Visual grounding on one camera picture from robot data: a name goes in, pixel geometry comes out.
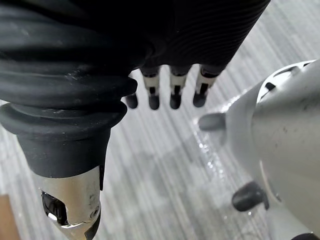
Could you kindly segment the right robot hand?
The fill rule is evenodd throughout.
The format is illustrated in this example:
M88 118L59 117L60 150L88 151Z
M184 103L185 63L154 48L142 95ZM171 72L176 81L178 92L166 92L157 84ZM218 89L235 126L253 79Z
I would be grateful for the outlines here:
M48 218L69 240L91 240L101 219L111 129L138 105L140 70L149 106L160 106L160 68L170 106L200 66L202 107L267 0L3 0L0 123L16 135Z

